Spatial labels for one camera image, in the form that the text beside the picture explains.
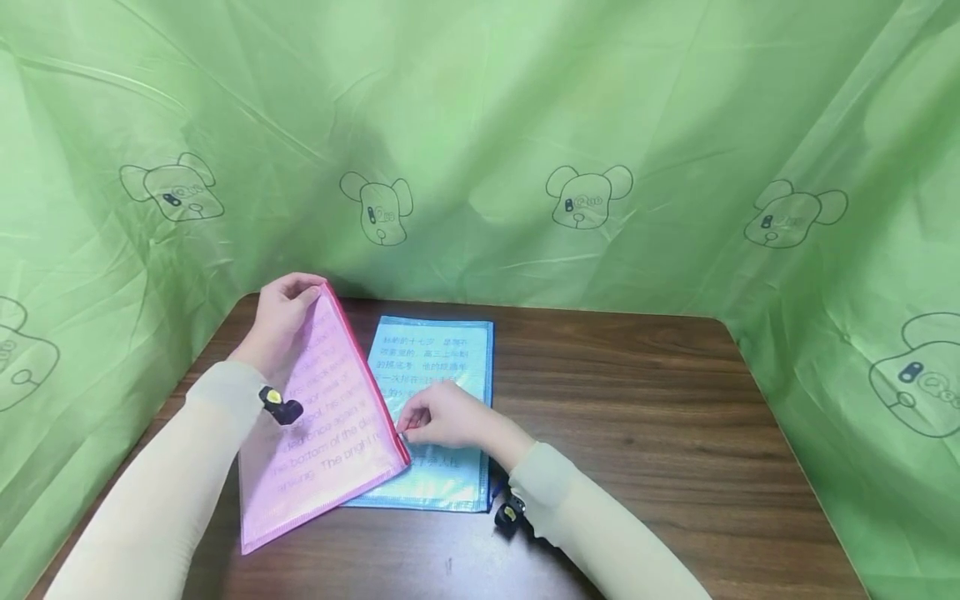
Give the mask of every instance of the beige sleeve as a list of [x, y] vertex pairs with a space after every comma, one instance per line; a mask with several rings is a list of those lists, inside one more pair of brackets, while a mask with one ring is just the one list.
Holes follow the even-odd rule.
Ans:
[[117, 481], [46, 598], [180, 598], [230, 464], [262, 410], [264, 385], [239, 362], [207, 371]]
[[548, 444], [511, 473], [535, 534], [570, 557], [611, 600], [709, 599], [670, 549]]

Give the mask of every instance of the person's left hand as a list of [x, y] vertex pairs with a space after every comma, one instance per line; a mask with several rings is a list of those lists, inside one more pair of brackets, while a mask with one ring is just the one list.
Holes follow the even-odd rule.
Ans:
[[275, 375], [324, 282], [319, 275], [291, 273], [264, 286], [253, 327], [229, 360], [247, 363], [268, 379]]

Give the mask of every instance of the black wrist strap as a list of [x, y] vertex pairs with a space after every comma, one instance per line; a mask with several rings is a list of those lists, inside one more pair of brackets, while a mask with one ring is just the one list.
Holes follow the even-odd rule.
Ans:
[[296, 400], [284, 400], [280, 392], [270, 386], [263, 386], [260, 390], [260, 400], [263, 401], [263, 410], [281, 425], [289, 425], [303, 414], [303, 405]]
[[512, 536], [526, 520], [523, 515], [527, 510], [523, 500], [507, 491], [507, 498], [493, 516], [493, 523], [507, 536]]

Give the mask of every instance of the person's right hand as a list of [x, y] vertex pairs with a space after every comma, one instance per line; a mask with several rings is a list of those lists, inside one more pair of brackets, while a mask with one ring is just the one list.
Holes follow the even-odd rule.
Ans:
[[452, 381], [441, 381], [410, 398], [396, 430], [411, 444], [448, 448], [479, 446], [493, 410]]
[[512, 420], [452, 381], [435, 383], [407, 400], [396, 430], [410, 444], [479, 447], [508, 473], [535, 443]]

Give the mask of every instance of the transparent plastic folder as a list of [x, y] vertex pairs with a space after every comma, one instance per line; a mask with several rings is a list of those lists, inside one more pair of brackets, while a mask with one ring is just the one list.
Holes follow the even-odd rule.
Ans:
[[303, 326], [286, 386], [303, 415], [260, 415], [240, 449], [241, 551], [249, 554], [410, 464], [333, 290]]
[[[434, 381], [452, 379], [492, 402], [493, 323], [383, 317], [370, 368], [394, 421], [407, 399]], [[490, 463], [476, 448], [408, 446], [412, 466], [345, 506], [480, 513], [487, 510]]]

